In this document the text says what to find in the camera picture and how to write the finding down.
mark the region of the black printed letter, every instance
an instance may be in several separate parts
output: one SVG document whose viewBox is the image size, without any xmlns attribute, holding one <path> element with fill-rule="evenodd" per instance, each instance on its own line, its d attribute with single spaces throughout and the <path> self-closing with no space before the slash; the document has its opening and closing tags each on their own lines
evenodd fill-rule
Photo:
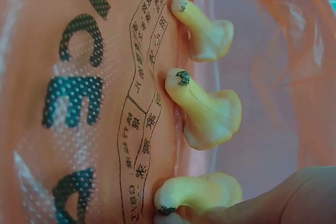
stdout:
<svg viewBox="0 0 336 224">
<path fill-rule="evenodd" d="M 82 30 L 87 31 L 93 38 L 94 46 L 90 63 L 93 67 L 98 67 L 103 58 L 103 39 L 96 20 L 89 14 L 78 15 L 67 25 L 59 44 L 59 56 L 61 60 L 70 60 L 69 41 L 76 32 Z"/>
<path fill-rule="evenodd" d="M 59 224 L 85 224 L 85 215 L 93 189 L 93 168 L 80 170 L 61 179 L 53 188 L 52 195 L 56 208 L 56 219 Z M 78 220 L 68 213 L 66 203 L 70 195 L 78 192 Z"/>
<path fill-rule="evenodd" d="M 102 96 L 103 80 L 99 77 L 54 77 L 48 86 L 43 111 L 43 126 L 50 128 L 54 123 L 56 103 L 60 97 L 69 97 L 66 124 L 77 127 L 83 97 L 89 98 L 87 122 L 89 125 L 98 120 Z"/>
</svg>

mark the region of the orange plastic bag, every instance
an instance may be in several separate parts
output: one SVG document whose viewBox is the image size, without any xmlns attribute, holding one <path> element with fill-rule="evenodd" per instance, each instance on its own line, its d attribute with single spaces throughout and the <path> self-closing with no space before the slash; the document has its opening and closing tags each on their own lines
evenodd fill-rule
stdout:
<svg viewBox="0 0 336 224">
<path fill-rule="evenodd" d="M 0 223 L 151 223 L 172 176 L 221 170 L 250 198 L 335 164 L 327 0 L 195 0 L 235 25 L 229 54 L 201 65 L 170 1 L 0 0 Z M 232 140 L 186 146 L 164 91 L 174 67 L 239 94 Z"/>
</svg>

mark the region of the translucent plastic bag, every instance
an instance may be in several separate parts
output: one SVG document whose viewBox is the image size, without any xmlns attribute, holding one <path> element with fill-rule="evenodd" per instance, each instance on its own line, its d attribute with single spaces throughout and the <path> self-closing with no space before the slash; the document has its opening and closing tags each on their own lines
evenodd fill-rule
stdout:
<svg viewBox="0 0 336 224">
<path fill-rule="evenodd" d="M 327 0 L 195 0 L 235 25 L 229 54 L 201 65 L 170 1 L 0 0 L 1 223 L 151 223 L 172 176 L 221 170 L 250 198 L 335 163 Z M 174 67 L 239 94 L 232 140 L 186 146 L 164 91 Z"/>
</svg>

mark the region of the finger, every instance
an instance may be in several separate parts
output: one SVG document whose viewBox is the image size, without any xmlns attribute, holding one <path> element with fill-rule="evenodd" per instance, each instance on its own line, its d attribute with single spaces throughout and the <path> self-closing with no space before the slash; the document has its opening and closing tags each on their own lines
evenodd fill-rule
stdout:
<svg viewBox="0 0 336 224">
<path fill-rule="evenodd" d="M 172 213 L 168 216 L 156 215 L 153 220 L 154 224 L 190 224 L 184 220 L 180 215 Z"/>
<path fill-rule="evenodd" d="M 270 222 L 266 199 L 267 195 L 262 195 L 228 208 L 213 208 L 205 218 L 209 224 L 277 224 Z"/>
</svg>

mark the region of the human hand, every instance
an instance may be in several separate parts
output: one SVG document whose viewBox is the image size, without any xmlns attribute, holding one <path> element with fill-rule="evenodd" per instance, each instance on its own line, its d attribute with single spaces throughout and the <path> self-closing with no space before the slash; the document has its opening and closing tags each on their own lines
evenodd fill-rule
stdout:
<svg viewBox="0 0 336 224">
<path fill-rule="evenodd" d="M 154 224 L 332 224 L 336 223 L 336 166 L 309 167 L 272 190 L 232 207 L 218 207 L 184 220 L 155 216 Z"/>
</svg>

